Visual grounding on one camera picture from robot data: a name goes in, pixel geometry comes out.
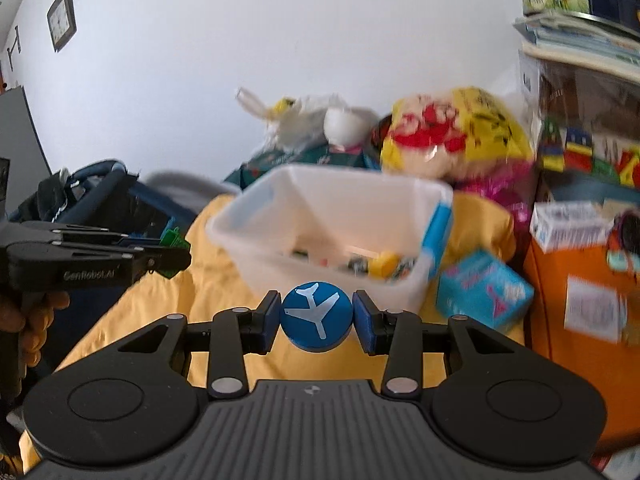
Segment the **hand in orange glove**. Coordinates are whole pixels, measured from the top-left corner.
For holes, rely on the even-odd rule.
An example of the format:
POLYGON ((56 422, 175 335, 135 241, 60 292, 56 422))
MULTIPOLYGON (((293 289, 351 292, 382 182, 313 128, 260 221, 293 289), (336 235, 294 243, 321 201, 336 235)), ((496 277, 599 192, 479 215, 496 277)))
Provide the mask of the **hand in orange glove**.
POLYGON ((40 360, 54 314, 70 304, 67 292, 1 292, 1 401, 21 393, 27 367, 40 360))

